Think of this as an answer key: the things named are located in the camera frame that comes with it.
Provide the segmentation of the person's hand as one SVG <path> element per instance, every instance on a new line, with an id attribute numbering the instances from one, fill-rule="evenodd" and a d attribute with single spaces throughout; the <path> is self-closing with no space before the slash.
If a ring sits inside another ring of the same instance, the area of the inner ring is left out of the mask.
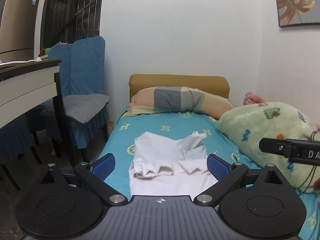
<path id="1" fill-rule="evenodd" d="M 314 184 L 313 184 L 313 189 L 315 193 L 319 194 L 320 193 L 320 178 L 318 178 Z"/>

